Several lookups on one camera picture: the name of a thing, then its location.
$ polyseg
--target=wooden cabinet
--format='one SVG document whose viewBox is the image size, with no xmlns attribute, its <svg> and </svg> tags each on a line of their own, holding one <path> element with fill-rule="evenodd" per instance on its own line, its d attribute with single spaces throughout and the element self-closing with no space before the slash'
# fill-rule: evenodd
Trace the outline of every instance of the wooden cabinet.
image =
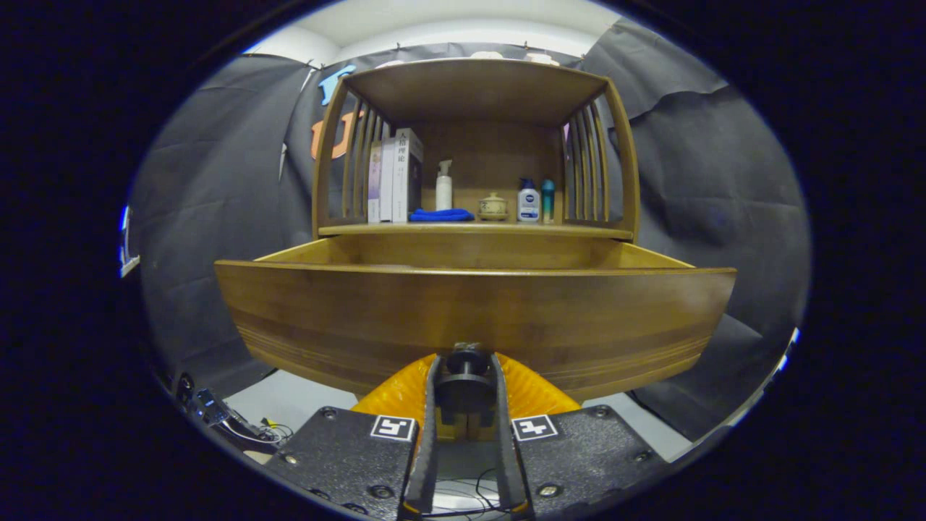
<svg viewBox="0 0 926 521">
<path fill-rule="evenodd" d="M 363 119 L 332 149 L 346 99 Z M 603 96 L 619 143 L 612 208 Z M 569 125 L 568 137 L 564 126 Z M 454 160 L 455 207 L 476 213 L 518 178 L 557 187 L 552 224 L 368 224 L 370 144 L 410 126 L 424 143 L 422 204 L 437 161 Z M 446 59 L 341 79 L 319 142 L 317 240 L 253 261 L 216 262 L 252 354 L 366 393 L 405 364 L 478 341 L 573 398 L 636 388 L 690 368 L 732 292 L 735 270 L 695 268 L 635 246 L 639 182 L 630 123 L 607 78 L 517 60 Z"/>
</svg>

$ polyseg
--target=white book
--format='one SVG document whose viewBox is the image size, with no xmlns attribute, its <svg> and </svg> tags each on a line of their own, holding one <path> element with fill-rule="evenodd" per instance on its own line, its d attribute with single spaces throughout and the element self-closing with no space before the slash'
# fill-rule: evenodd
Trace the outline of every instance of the white book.
<svg viewBox="0 0 926 521">
<path fill-rule="evenodd" d="M 393 157 L 395 138 L 382 140 L 382 168 L 380 169 L 380 222 L 393 219 Z"/>
<path fill-rule="evenodd" d="M 380 179 L 382 178 L 382 142 L 369 149 L 369 180 L 367 186 L 367 222 L 380 222 Z"/>
<path fill-rule="evenodd" d="M 424 146 L 410 128 L 395 131 L 393 222 L 408 222 L 408 214 L 421 208 L 423 157 Z"/>
</svg>

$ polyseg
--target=orange soft gripper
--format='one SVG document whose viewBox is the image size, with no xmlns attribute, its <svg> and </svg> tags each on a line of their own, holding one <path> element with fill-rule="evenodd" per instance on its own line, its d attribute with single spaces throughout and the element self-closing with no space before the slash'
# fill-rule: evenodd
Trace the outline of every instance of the orange soft gripper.
<svg viewBox="0 0 926 521">
<path fill-rule="evenodd" d="M 414 418 L 423 426 L 425 383 L 435 356 L 431 354 L 406 365 L 363 397 L 351 411 Z"/>
<path fill-rule="evenodd" d="M 546 378 L 538 375 L 527 365 L 502 353 L 495 355 L 502 364 L 502 373 L 505 374 L 509 417 L 525 418 L 539 414 L 560 414 L 578 411 L 582 408 L 576 400 L 546 381 Z"/>
<path fill-rule="evenodd" d="M 546 381 L 528 366 L 496 353 L 508 390 L 508 415 L 524 418 L 539 414 L 578 411 L 576 400 Z M 351 411 L 414 418 L 424 425 L 424 390 L 436 355 L 428 355 L 403 367 L 373 389 Z"/>
</svg>

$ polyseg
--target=white ceiling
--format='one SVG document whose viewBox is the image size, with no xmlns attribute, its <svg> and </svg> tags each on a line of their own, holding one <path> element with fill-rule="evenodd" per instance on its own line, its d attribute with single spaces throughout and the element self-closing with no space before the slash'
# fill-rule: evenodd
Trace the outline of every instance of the white ceiling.
<svg viewBox="0 0 926 521">
<path fill-rule="evenodd" d="M 588 0 L 343 0 L 295 25 L 344 47 L 411 25 L 474 18 L 534 21 L 597 37 L 619 14 Z"/>
</svg>

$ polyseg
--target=book spine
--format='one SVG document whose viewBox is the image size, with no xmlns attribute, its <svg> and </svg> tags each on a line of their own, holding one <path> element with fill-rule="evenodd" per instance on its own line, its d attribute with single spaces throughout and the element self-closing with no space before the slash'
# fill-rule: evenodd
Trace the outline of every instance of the book spine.
<svg viewBox="0 0 926 521">
<path fill-rule="evenodd" d="M 395 161 L 393 172 L 393 222 L 408 222 L 408 160 L 411 129 L 395 133 Z"/>
<path fill-rule="evenodd" d="M 380 222 L 393 219 L 393 159 L 395 138 L 382 141 L 382 166 L 380 168 Z"/>
<path fill-rule="evenodd" d="M 373 143 L 369 150 L 369 181 L 367 188 L 367 222 L 380 221 L 380 179 L 382 174 L 382 142 Z"/>
</svg>

